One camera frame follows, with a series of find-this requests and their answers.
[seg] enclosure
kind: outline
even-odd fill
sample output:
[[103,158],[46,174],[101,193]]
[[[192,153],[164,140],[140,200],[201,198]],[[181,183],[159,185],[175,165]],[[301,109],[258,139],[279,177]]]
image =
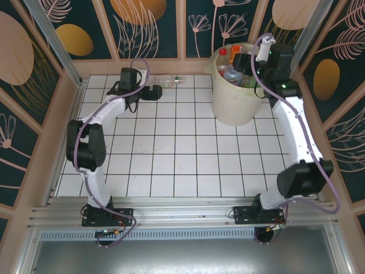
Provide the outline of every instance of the enclosure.
[[[365,272],[363,0],[4,0],[0,23],[2,273]],[[267,99],[248,124],[221,123],[204,73],[217,49],[263,33],[294,47],[292,78],[341,200],[336,215],[290,204],[268,246],[229,212],[292,165],[285,131]],[[183,82],[104,128],[106,186],[139,224],[109,251],[82,227],[66,129],[133,58]],[[328,185],[306,199],[335,206]]]

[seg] white tile floor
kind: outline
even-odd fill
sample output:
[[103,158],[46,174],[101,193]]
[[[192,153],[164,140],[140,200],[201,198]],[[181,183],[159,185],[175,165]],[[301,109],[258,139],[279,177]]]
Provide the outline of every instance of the white tile floor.
[[[79,117],[91,113],[118,80],[90,77]],[[268,102],[242,127],[214,118],[210,76],[184,76],[158,102],[141,101],[104,129],[103,166],[112,196],[255,196],[275,184],[290,164],[285,137]],[[56,196],[86,196],[85,185],[65,162]]]

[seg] gold circle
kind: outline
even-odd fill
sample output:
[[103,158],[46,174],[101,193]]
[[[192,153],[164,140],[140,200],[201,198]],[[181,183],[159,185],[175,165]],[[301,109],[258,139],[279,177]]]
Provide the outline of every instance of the gold circle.
[[340,81],[340,68],[331,59],[325,59],[315,69],[313,88],[315,96],[322,101],[328,100],[336,91]]
[[19,86],[33,71],[32,41],[18,21],[0,11],[0,79]]
[[61,25],[56,29],[56,32],[68,53],[85,56],[94,49],[90,36],[79,26]]
[[320,0],[275,0],[273,21],[284,30],[303,29]]
[[149,10],[156,21],[165,13],[166,0],[110,0],[110,4],[121,19],[133,25],[146,25],[149,19],[142,20],[144,13],[140,2],[146,13]]

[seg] white bucket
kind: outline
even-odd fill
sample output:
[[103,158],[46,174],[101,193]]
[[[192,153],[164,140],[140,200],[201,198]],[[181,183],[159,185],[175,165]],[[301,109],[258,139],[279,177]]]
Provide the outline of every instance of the white bucket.
[[[246,43],[235,45],[244,46],[247,51],[253,46]],[[227,63],[230,56],[231,45],[226,45]],[[213,113],[215,117],[228,126],[243,126],[253,119],[255,112],[259,109],[263,97],[262,88],[257,88],[257,95],[253,88],[237,87],[228,83],[218,72],[216,61],[218,50],[210,57],[209,64],[204,72],[212,75],[213,79]]]

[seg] black mounting plate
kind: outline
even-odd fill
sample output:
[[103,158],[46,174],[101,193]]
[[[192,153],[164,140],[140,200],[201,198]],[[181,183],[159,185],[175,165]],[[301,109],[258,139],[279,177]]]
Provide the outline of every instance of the black mounting plate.
[[[83,212],[82,226],[83,227],[120,227],[120,219],[113,214],[104,211],[106,216],[99,216],[87,207]],[[133,216],[133,208],[114,208],[113,211],[124,215]],[[132,219],[120,217],[126,227],[132,226]]]
[[272,224],[276,223],[276,217],[285,222],[283,210],[280,208],[263,210],[259,215],[253,214],[252,206],[233,208],[235,224]]

